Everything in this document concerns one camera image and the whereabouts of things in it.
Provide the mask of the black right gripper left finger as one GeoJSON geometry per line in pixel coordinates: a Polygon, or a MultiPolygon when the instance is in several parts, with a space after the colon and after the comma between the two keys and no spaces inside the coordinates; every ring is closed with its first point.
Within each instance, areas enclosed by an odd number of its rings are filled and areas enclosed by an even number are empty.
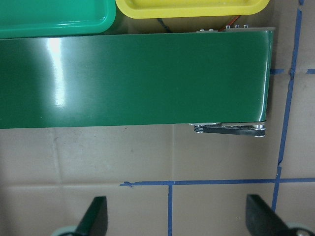
{"type": "Polygon", "coordinates": [[[106,196],[95,197],[74,232],[79,236],[105,236],[107,229],[106,196]]]}

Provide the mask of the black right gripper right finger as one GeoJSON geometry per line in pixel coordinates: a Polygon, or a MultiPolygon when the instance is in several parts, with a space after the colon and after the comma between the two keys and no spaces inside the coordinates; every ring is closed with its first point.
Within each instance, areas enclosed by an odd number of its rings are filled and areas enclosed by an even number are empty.
{"type": "Polygon", "coordinates": [[[257,194],[247,195],[246,227],[251,236],[284,236],[290,231],[283,220],[257,194]]]}

